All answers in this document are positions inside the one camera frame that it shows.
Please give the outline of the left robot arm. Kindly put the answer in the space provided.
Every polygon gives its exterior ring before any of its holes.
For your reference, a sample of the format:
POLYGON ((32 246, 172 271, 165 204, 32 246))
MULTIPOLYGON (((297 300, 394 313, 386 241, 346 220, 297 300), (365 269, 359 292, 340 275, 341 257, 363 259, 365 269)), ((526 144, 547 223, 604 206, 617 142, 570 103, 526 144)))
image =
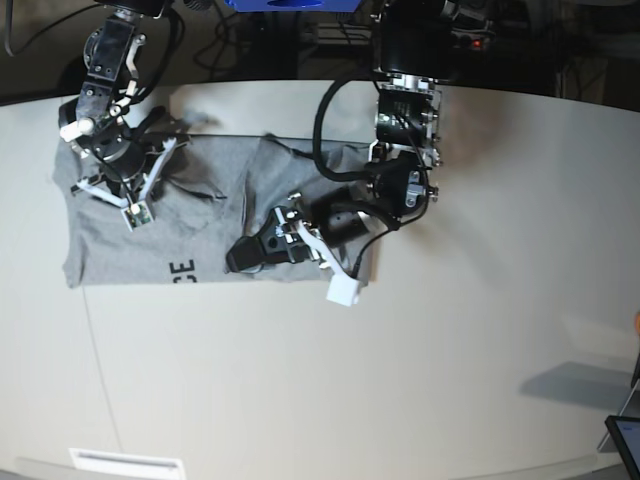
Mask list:
POLYGON ((298 194, 272 207, 261 228, 240 237, 227 251, 233 273, 254 273, 282 264, 307 261, 329 264, 334 251, 360 238, 347 279, 358 278, 373 244, 421 219, 439 191, 431 172, 440 163, 437 146, 442 73, 436 56, 450 47, 461 15, 458 1, 387 1, 374 31, 376 65, 368 78, 377 93, 375 139, 366 162, 337 170, 324 152, 324 122, 330 103, 356 73, 335 80, 321 98, 314 117, 311 149, 301 152, 335 189, 303 202, 298 194))

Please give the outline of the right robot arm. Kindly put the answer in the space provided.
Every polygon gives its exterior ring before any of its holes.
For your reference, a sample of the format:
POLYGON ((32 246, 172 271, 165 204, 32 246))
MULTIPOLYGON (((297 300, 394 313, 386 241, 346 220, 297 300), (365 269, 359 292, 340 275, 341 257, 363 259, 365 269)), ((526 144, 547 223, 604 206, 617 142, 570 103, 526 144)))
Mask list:
POLYGON ((78 157, 94 160, 99 168, 96 176, 79 180, 71 191, 86 192, 136 214, 169 155, 169 149, 163 148, 151 171, 146 171, 149 148, 143 136, 165 110, 152 109, 136 127, 125 116, 159 84, 185 26, 171 1, 97 1, 95 5, 113 12, 85 42, 86 76, 78 96, 59 109, 59 135, 78 157), (158 67, 143 82, 137 59, 147 43, 140 30, 146 17, 168 20, 169 35, 158 67))

